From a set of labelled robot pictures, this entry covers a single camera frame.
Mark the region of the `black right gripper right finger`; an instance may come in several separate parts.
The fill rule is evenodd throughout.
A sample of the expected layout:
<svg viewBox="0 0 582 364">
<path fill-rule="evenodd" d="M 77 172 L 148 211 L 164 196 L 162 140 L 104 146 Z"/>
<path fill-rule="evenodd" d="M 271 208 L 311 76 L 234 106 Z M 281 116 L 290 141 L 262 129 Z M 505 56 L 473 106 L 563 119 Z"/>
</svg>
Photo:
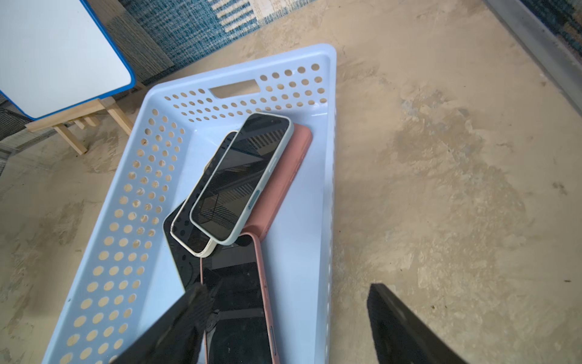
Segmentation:
<svg viewBox="0 0 582 364">
<path fill-rule="evenodd" d="M 367 309 L 378 362 L 465 362 L 386 285 L 370 286 Z"/>
</svg>

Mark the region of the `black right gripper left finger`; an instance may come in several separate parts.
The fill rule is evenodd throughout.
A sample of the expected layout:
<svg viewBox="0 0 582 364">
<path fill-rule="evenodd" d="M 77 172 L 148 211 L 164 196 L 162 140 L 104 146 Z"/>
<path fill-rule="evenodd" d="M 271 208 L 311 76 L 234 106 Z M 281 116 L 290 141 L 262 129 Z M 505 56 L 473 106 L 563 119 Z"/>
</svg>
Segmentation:
<svg viewBox="0 0 582 364">
<path fill-rule="evenodd" d="M 198 362 L 212 304 L 207 287 L 195 284 L 114 362 Z"/>
</svg>

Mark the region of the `black phone without case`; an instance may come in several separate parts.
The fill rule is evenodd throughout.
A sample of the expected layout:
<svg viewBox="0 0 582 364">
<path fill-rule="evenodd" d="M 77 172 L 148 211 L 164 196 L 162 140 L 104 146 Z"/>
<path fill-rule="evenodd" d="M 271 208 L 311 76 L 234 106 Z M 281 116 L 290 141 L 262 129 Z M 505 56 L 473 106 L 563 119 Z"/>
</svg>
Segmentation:
<svg viewBox="0 0 582 364">
<path fill-rule="evenodd" d="M 183 203 L 181 203 L 165 219 L 163 229 L 184 290 L 189 291 L 194 284 L 201 282 L 200 259 L 190 254 L 175 238 L 171 236 L 171 223 L 174 221 L 174 218 L 177 216 L 182 205 Z"/>
</svg>

